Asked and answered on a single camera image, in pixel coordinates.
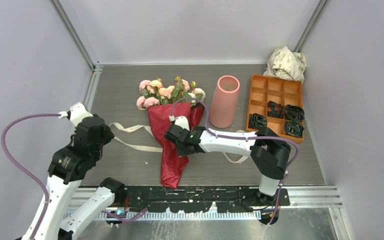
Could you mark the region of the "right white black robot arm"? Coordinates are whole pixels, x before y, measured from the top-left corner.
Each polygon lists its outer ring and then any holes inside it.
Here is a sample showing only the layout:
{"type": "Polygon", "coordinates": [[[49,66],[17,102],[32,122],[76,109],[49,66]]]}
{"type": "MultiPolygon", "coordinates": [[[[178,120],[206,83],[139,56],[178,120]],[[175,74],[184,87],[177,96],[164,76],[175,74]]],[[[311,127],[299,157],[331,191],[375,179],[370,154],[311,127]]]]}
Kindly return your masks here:
{"type": "Polygon", "coordinates": [[[164,135],[179,156],[223,152],[242,155],[255,163],[261,174],[257,198],[263,205],[277,199],[277,188],[285,177],[291,146],[271,129],[261,127],[252,132],[218,131],[204,126],[191,130],[172,124],[164,135]]]}

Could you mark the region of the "pink flower bunch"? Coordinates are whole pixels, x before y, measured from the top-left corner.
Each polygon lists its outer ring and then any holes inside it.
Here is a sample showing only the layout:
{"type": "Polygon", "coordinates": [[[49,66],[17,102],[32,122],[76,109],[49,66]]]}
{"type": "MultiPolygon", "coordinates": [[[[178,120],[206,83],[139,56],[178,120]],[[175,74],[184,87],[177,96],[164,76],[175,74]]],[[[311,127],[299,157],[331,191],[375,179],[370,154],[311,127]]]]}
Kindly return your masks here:
{"type": "Polygon", "coordinates": [[[180,99],[186,98],[186,102],[193,106],[197,103],[195,99],[204,101],[206,92],[197,87],[195,81],[188,82],[177,76],[173,85],[163,86],[163,80],[142,80],[139,84],[141,96],[136,101],[136,107],[139,110],[146,110],[152,106],[173,104],[180,99]]]}

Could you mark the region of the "cream printed ribbon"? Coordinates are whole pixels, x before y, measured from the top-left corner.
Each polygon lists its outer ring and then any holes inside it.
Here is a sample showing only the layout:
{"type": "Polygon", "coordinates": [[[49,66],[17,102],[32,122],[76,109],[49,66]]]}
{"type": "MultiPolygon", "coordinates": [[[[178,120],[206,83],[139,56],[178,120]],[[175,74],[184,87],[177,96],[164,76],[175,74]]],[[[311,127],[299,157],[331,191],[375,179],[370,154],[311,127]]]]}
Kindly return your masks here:
{"type": "Polygon", "coordinates": [[[137,151],[161,153],[162,147],[152,134],[149,125],[137,124],[129,127],[123,126],[119,122],[110,123],[110,127],[120,133],[116,133],[114,140],[137,151]]]}

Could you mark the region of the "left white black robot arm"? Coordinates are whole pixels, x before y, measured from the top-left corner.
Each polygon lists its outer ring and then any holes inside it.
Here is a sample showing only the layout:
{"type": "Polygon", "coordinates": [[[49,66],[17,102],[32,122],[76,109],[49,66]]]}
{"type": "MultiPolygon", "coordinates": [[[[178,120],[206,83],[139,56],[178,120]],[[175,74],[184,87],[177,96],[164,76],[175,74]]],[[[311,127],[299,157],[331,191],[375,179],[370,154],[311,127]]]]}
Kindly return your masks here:
{"type": "Polygon", "coordinates": [[[86,173],[96,166],[103,147],[115,136],[105,121],[96,114],[70,116],[75,133],[68,145],[54,153],[48,168],[46,213],[38,209],[23,240],[77,240],[95,217],[110,205],[125,203],[125,185],[111,177],[105,178],[94,194],[68,218],[69,203],[86,173]]]}

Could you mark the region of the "red wrapping paper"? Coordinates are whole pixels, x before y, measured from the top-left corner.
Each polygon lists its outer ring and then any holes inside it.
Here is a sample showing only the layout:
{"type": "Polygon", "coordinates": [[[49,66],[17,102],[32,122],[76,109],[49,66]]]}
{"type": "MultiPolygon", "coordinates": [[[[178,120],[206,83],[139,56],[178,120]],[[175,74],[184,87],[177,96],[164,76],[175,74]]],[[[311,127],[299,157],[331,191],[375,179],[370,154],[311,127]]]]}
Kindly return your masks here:
{"type": "MultiPolygon", "coordinates": [[[[189,159],[186,156],[178,156],[174,143],[165,138],[171,122],[172,104],[151,106],[147,109],[148,120],[151,132],[157,142],[162,147],[161,164],[160,164],[160,182],[167,188],[176,189],[179,185],[184,168],[188,165],[189,159]]],[[[191,106],[190,103],[178,103],[174,108],[174,116],[185,116],[188,120],[190,128],[198,126],[203,114],[204,107],[202,104],[191,106]]]]}

